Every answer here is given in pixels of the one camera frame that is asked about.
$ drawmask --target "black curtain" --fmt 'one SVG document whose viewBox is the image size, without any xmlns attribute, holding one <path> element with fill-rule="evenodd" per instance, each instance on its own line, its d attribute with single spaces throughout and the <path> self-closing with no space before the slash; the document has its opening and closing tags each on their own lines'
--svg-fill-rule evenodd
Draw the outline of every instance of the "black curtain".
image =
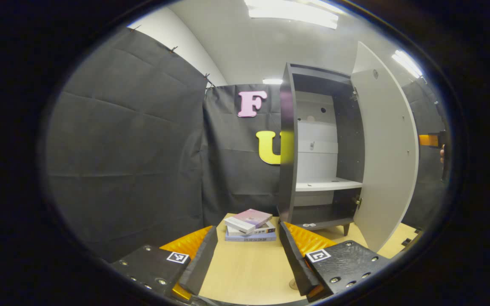
<svg viewBox="0 0 490 306">
<path fill-rule="evenodd" d="M 123 28 L 72 74 L 46 140 L 49 188 L 83 243 L 112 262 L 203 227 L 206 80 Z"/>
<path fill-rule="evenodd" d="M 241 91 L 266 91 L 255 117 L 240 118 Z M 257 209 L 277 214 L 279 165 L 260 159 L 256 133 L 271 130 L 273 152 L 280 154 L 279 85 L 228 85 L 208 89 L 204 99 L 202 197 L 206 225 L 226 213 Z"/>
<path fill-rule="evenodd" d="M 436 97 L 422 79 L 403 86 L 402 90 L 410 103 L 418 134 L 444 130 L 444 124 L 434 104 Z M 416 187 L 402 223 L 420 229 L 428 225 L 442 204 L 445 192 L 445 186 L 441 182 L 442 169 L 440 150 L 420 145 Z"/>
</svg>

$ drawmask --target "wooden table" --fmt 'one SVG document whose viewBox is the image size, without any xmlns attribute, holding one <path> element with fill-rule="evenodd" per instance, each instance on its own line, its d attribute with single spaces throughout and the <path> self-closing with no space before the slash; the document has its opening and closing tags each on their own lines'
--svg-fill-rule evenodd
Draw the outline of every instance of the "wooden table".
<svg viewBox="0 0 490 306">
<path fill-rule="evenodd" d="M 279 217 L 272 217 L 276 226 L 277 239 L 270 242 L 227 242 L 226 225 L 221 221 L 217 226 L 218 244 L 215 248 L 200 296 L 233 304 L 262 305 L 280 304 L 305 300 L 288 283 L 294 278 L 288 259 L 279 240 Z M 393 236 L 379 250 L 379 255 L 392 258 L 404 246 L 406 238 L 417 235 L 414 228 L 400 224 Z M 353 240 L 368 247 L 362 233 L 350 224 L 348 236 L 343 227 L 314 231 L 336 243 Z"/>
</svg>

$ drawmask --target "hand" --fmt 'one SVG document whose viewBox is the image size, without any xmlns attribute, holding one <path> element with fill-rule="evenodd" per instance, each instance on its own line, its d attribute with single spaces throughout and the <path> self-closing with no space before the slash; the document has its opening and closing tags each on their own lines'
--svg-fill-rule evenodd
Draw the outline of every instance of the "hand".
<svg viewBox="0 0 490 306">
<path fill-rule="evenodd" d="M 445 145 L 442 145 L 442 149 L 440 150 L 440 162 L 441 163 L 444 163 L 444 148 L 445 148 Z"/>
</svg>

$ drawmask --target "pink letter f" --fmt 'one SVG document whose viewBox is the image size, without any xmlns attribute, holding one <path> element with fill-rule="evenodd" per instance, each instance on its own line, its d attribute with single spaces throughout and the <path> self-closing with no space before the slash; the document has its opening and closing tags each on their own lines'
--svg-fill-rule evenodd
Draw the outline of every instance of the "pink letter f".
<svg viewBox="0 0 490 306">
<path fill-rule="evenodd" d="M 256 110 L 260 110 L 262 106 L 262 100 L 258 97 L 266 99 L 268 94 L 266 91 L 241 91 L 238 93 L 241 96 L 241 110 L 237 113 L 238 117 L 254 117 L 256 116 L 256 112 L 253 110 L 253 106 Z"/>
</svg>

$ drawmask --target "yellow letter u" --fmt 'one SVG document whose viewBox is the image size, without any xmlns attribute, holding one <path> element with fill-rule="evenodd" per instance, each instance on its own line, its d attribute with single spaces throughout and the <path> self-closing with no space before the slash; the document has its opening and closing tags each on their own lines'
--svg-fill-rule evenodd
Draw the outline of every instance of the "yellow letter u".
<svg viewBox="0 0 490 306">
<path fill-rule="evenodd" d="M 261 130 L 256 133 L 256 136 L 258 137 L 258 155 L 260 155 L 260 159 L 268 164 L 281 164 L 281 155 L 275 155 L 273 153 L 273 138 L 276 137 L 275 132 Z"/>
</svg>

